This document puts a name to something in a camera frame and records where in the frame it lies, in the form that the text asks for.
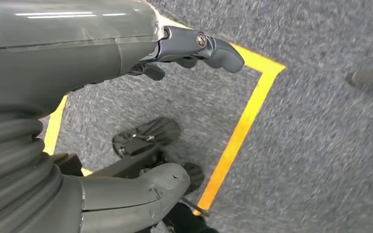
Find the yellow tape line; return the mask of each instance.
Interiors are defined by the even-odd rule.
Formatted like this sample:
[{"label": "yellow tape line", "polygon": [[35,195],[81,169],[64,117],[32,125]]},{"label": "yellow tape line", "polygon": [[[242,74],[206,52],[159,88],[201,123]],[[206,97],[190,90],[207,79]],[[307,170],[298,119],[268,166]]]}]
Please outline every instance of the yellow tape line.
[{"label": "yellow tape line", "polygon": [[[59,104],[58,108],[49,116],[48,127],[45,133],[45,149],[44,152],[49,155],[53,155],[56,146],[56,140],[58,139],[59,130],[62,123],[62,113],[67,103],[68,96],[64,96]],[[91,171],[82,168],[81,169],[84,176],[92,174]]]}]

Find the bolt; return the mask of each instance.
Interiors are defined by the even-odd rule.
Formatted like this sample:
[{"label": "bolt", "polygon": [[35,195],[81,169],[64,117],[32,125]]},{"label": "bolt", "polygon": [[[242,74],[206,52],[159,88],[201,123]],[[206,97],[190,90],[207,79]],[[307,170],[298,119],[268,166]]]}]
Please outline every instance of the bolt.
[{"label": "bolt", "polygon": [[198,33],[197,43],[198,43],[198,46],[201,47],[201,48],[206,47],[206,36],[203,33]]}]

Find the humanoid robot arm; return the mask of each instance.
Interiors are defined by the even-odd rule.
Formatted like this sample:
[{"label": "humanoid robot arm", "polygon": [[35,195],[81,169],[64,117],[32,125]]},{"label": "humanoid robot arm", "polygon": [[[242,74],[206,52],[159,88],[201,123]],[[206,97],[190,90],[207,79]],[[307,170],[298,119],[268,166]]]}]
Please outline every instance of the humanoid robot arm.
[{"label": "humanoid robot arm", "polygon": [[180,166],[134,180],[64,176],[42,152],[38,119],[87,84],[159,80],[151,63],[198,60],[243,66],[226,42],[160,25],[144,0],[0,0],[0,233],[132,233],[165,216],[189,185]]}]

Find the yellow floor marking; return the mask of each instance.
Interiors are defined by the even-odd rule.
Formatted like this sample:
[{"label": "yellow floor marking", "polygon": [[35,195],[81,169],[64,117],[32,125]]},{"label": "yellow floor marking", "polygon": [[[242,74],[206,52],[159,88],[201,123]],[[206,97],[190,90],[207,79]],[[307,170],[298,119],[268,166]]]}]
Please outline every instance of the yellow floor marking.
[{"label": "yellow floor marking", "polygon": [[258,84],[198,202],[200,208],[209,210],[211,207],[277,75],[278,73],[263,73],[259,78]]},{"label": "yellow floor marking", "polygon": [[58,108],[49,117],[48,127],[45,134],[45,149],[44,152],[53,155],[55,151],[56,140],[58,139],[59,129],[61,128],[62,113],[65,108],[68,96],[64,96]]},{"label": "yellow floor marking", "polygon": [[[166,17],[161,17],[160,22],[163,25],[171,25],[176,27],[188,28],[182,24],[174,22]],[[198,206],[204,210],[209,210],[212,202],[214,201],[217,192],[219,191],[222,183],[228,174],[228,171],[237,156],[242,143],[245,140],[248,131],[250,130],[256,115],[258,114],[261,106],[267,97],[267,94],[276,78],[276,76],[285,69],[285,66],[277,63],[271,59],[256,54],[250,50],[247,50],[241,46],[232,44],[234,48],[241,54],[245,60],[245,66],[257,70],[262,73],[258,84],[256,85],[250,100],[245,107],[238,124],[236,125],[234,132],[225,147],[225,150],[219,160],[201,199],[198,202]],[[63,99],[58,109],[51,114],[50,121],[48,124],[47,133],[45,136],[45,152],[53,154],[56,145],[56,139],[59,134],[59,128],[61,125],[62,111],[65,106],[67,98]],[[86,169],[82,169],[83,174],[89,175],[92,172]]]}]

